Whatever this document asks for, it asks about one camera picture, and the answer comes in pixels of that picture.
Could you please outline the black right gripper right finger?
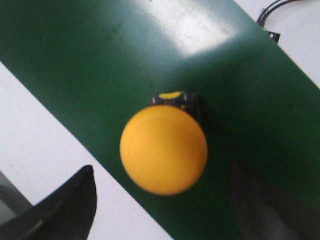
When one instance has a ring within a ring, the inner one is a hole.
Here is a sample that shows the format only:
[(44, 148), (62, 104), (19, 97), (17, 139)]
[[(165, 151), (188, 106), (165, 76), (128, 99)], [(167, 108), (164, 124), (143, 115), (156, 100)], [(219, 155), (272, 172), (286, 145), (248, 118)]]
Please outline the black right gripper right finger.
[(228, 169), (228, 197), (243, 240), (318, 240), (320, 212), (239, 160)]

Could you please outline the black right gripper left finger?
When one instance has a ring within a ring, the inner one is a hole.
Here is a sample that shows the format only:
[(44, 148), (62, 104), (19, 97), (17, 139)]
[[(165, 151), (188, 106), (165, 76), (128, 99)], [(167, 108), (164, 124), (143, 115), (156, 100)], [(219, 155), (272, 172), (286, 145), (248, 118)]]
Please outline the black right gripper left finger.
[(91, 165), (79, 169), (42, 201), (1, 224), (2, 240), (86, 240), (97, 211)]

